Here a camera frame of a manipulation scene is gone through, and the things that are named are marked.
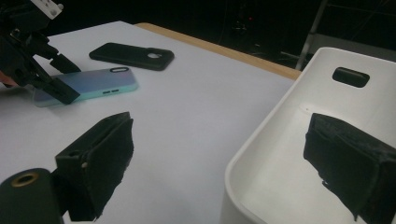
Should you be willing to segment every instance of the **tabletop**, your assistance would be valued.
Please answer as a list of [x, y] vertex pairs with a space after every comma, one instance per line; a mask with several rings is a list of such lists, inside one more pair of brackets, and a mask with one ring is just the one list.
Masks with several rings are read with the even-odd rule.
[[129, 111], [134, 156], [96, 223], [218, 223], [227, 163], [293, 80], [122, 21], [49, 38], [82, 71], [119, 66], [89, 58], [107, 42], [170, 49], [176, 58], [162, 72], [131, 67], [136, 91], [71, 105], [35, 107], [30, 87], [0, 87], [0, 180], [53, 171], [54, 156], [96, 122]]

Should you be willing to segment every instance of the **plastic tray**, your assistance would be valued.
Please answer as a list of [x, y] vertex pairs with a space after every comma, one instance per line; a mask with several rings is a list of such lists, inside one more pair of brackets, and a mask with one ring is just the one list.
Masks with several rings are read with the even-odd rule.
[[[362, 88], [336, 81], [338, 67], [370, 79]], [[365, 223], [355, 222], [303, 158], [305, 134], [312, 113], [320, 113], [396, 147], [395, 111], [396, 63], [320, 49], [229, 163], [220, 223]]]

